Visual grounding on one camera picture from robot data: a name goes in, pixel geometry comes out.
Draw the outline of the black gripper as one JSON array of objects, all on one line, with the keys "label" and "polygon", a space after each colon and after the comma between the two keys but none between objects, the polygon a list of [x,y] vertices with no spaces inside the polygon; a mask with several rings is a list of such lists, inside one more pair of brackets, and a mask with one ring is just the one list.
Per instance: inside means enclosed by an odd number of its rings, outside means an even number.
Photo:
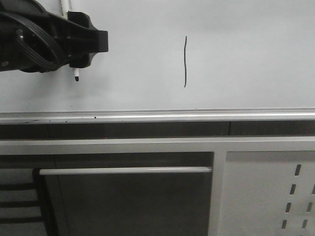
[{"label": "black gripper", "polygon": [[86,68],[108,52],[108,31],[83,12],[57,16],[36,0],[0,2],[0,70],[49,72],[64,65]]}]

